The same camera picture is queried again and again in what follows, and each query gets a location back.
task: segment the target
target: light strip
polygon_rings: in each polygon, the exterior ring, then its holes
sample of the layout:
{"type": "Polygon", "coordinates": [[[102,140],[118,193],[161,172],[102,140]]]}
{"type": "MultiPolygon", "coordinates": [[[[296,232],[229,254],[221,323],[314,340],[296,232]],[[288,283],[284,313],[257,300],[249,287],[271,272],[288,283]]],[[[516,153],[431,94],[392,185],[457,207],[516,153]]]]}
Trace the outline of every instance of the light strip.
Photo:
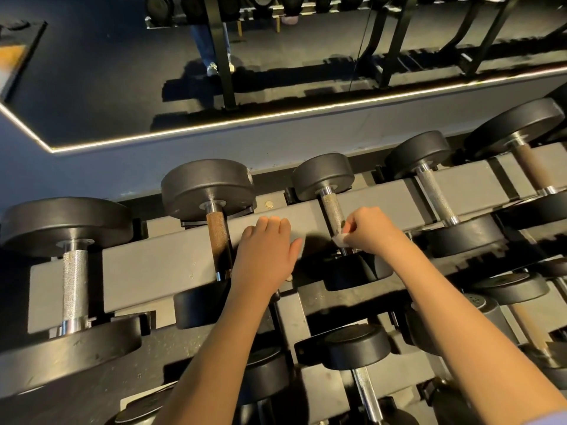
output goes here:
{"type": "Polygon", "coordinates": [[[64,152],[72,152],[72,151],[80,151],[83,149],[91,149],[101,146],[111,146],[117,145],[122,143],[128,142],[135,142],[138,140],[146,140],[146,139],[156,139],[156,138],[165,138],[167,136],[174,136],[182,133],[194,133],[197,131],[208,130],[211,128],[222,128],[222,127],[230,127],[239,124],[244,124],[248,122],[254,121],[271,121],[276,120],[279,118],[287,117],[287,116],[294,116],[294,115],[303,115],[308,113],[316,113],[321,112],[323,110],[333,110],[333,109],[345,109],[348,107],[358,106],[358,105],[365,105],[365,104],[372,104],[382,101],[388,101],[392,99],[403,99],[406,97],[416,97],[425,94],[437,93],[437,92],[444,92],[444,91],[455,91],[458,89],[465,89],[472,86],[478,85],[487,85],[487,84],[495,84],[500,82],[505,82],[508,80],[522,80],[528,78],[535,78],[537,76],[546,76],[546,75],[553,75],[557,73],[567,72],[566,67],[557,67],[557,68],[550,68],[548,70],[541,70],[535,72],[528,72],[528,73],[521,73],[515,76],[503,77],[503,78],[493,78],[493,79],[485,79],[485,80],[474,80],[471,82],[460,83],[455,85],[447,85],[447,86],[440,86],[437,88],[430,88],[430,89],[422,89],[419,91],[411,91],[411,92],[403,92],[399,94],[392,94],[380,97],[373,97],[371,99],[359,99],[356,101],[348,101],[336,104],[329,104],[324,106],[316,106],[316,107],[309,107],[307,109],[298,109],[298,110],[289,110],[287,112],[278,112],[266,115],[257,115],[251,116],[248,118],[241,118],[237,120],[228,120],[228,121],[220,121],[220,122],[211,122],[202,125],[195,125],[186,128],[178,128],[175,130],[167,130],[161,131],[159,133],[151,133],[151,134],[141,134],[141,135],[134,135],[130,137],[122,137],[117,139],[110,139],[110,140],[101,140],[99,142],[92,142],[86,144],[78,144],[72,146],[63,146],[63,147],[51,147],[46,144],[43,140],[39,138],[37,134],[35,134],[30,128],[28,128],[21,120],[18,119],[16,115],[14,115],[4,104],[0,102],[0,112],[6,115],[8,119],[10,119],[14,125],[20,128],[26,135],[28,135],[32,140],[37,142],[42,149],[49,153],[64,153],[64,152]]]}

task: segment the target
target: light blue sleeve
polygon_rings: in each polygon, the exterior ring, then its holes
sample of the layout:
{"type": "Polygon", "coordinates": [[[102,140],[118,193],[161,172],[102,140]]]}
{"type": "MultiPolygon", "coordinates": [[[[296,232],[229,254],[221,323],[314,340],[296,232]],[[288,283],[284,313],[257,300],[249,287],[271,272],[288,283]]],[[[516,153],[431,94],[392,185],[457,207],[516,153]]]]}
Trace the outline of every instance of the light blue sleeve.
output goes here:
{"type": "Polygon", "coordinates": [[[526,425],[567,425],[567,411],[554,413],[537,421],[528,422],[526,425]]]}

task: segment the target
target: jeans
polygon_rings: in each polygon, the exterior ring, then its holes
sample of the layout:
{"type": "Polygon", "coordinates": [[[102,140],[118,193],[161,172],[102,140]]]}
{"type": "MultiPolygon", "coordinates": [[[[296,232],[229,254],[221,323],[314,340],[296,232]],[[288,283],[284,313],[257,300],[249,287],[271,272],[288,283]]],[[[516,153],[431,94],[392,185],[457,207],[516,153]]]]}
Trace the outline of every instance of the jeans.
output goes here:
{"type": "MultiPolygon", "coordinates": [[[[229,34],[226,31],[226,24],[222,24],[224,34],[224,44],[226,45],[226,52],[229,55],[230,61],[230,43],[229,34]]],[[[191,34],[199,50],[199,55],[203,60],[205,67],[210,64],[216,63],[216,56],[214,53],[213,36],[208,25],[191,25],[191,34]]]]}

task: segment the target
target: person's right hand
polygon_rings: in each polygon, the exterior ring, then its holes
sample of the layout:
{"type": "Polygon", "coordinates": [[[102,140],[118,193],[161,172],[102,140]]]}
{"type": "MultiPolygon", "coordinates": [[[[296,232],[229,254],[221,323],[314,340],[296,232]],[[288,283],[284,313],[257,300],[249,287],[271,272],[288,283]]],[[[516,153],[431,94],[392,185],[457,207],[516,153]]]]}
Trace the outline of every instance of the person's right hand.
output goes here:
{"type": "Polygon", "coordinates": [[[350,247],[383,256],[388,248],[407,237],[379,207],[361,207],[352,212],[343,228],[344,242],[350,247]]]}

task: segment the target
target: person's left hand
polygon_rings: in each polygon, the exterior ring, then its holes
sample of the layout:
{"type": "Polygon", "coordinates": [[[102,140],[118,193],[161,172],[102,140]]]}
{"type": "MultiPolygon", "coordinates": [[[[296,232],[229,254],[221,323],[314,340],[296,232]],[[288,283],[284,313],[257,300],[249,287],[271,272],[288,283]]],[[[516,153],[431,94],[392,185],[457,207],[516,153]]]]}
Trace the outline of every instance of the person's left hand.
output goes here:
{"type": "Polygon", "coordinates": [[[265,301],[289,277],[303,240],[290,244],[291,224],[287,219],[260,216],[255,227],[247,227],[232,268],[230,295],[265,301]]]}

